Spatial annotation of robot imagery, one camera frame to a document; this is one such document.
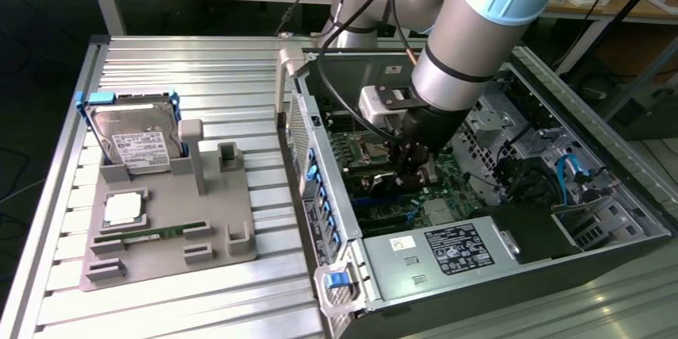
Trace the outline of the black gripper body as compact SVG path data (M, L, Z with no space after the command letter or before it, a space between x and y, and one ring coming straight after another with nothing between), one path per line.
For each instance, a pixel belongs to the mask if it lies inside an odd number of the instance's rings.
M401 134L388 148L388 159L399 175L413 173L431 159L437 159L468 113L469 109L444 111L432 106L407 111Z

